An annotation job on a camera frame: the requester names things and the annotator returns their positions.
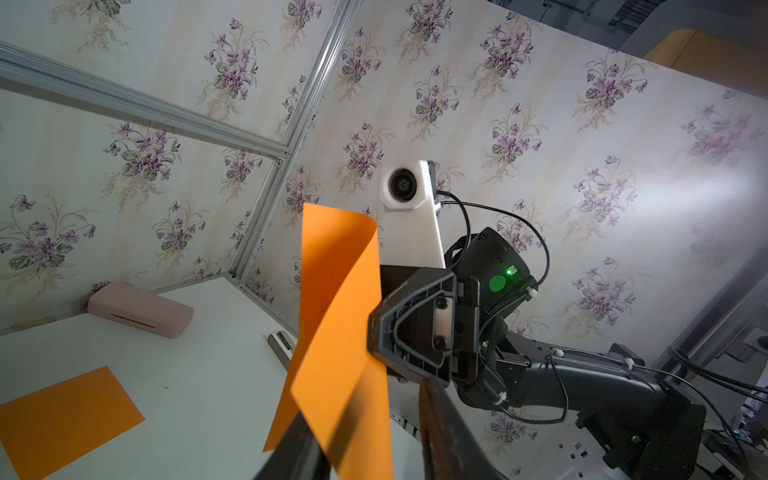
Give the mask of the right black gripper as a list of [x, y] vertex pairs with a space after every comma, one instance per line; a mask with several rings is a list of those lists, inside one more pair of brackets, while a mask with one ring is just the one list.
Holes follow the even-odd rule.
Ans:
[[367, 348], [392, 374], [447, 386], [477, 376], [481, 321], [498, 298], [496, 265], [456, 269], [383, 265], [383, 299], [369, 315]]

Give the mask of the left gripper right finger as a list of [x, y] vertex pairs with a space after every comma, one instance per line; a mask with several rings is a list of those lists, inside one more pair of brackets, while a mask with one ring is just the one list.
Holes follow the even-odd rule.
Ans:
[[418, 408], [426, 479], [504, 479], [435, 379], [420, 383]]

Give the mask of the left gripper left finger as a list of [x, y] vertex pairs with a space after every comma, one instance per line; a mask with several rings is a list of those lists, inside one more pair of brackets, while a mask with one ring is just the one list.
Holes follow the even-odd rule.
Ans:
[[255, 480], [329, 480], [330, 462], [301, 413], [254, 477]]

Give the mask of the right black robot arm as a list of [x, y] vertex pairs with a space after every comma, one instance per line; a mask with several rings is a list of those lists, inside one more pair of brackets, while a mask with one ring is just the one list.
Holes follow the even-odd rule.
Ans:
[[687, 479], [695, 469], [705, 409], [655, 379], [615, 344], [577, 352], [511, 332], [505, 315], [538, 285], [492, 229], [460, 238], [441, 267], [384, 265], [381, 303], [370, 316], [369, 351], [390, 374], [453, 386], [467, 406], [509, 413], [546, 406], [575, 411], [632, 479]]

